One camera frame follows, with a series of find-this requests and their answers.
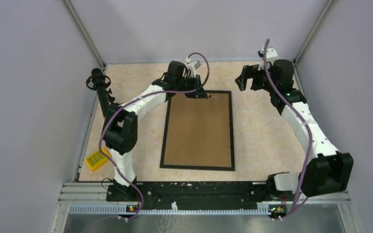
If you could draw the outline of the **black picture frame brown backing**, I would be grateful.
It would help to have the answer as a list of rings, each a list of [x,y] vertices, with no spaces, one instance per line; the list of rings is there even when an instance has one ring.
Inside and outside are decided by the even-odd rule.
[[[208,93],[219,98],[168,101],[160,168],[235,171],[232,92]]]

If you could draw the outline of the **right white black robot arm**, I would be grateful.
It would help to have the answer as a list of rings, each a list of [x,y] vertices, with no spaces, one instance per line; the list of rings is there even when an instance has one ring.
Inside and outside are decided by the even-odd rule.
[[[294,67],[289,60],[278,59],[261,65],[245,65],[235,79],[241,91],[252,80],[250,89],[265,90],[271,104],[292,128],[305,151],[305,161],[298,173],[269,175],[265,193],[278,200],[285,191],[303,193],[307,197],[343,192],[346,190],[354,160],[334,146],[311,114],[305,96],[294,86]]]

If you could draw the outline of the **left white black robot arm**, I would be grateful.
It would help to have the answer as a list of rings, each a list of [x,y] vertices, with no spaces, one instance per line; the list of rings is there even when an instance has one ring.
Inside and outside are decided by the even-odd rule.
[[[170,62],[168,70],[144,92],[106,112],[101,141],[111,154],[115,168],[114,182],[119,185],[118,195],[124,200],[132,200],[136,196],[136,187],[132,184],[136,179],[132,153],[138,138],[138,122],[154,107],[176,94],[192,99],[209,98],[203,88],[206,81],[197,74],[200,61],[189,58],[186,61],[186,64]]]

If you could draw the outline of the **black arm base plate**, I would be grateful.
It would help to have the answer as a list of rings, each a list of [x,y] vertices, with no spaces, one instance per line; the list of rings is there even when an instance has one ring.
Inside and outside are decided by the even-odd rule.
[[[163,198],[238,198],[256,202],[286,198],[293,200],[290,191],[278,191],[270,182],[134,182],[129,187],[112,184],[108,186],[107,201],[145,201]]]

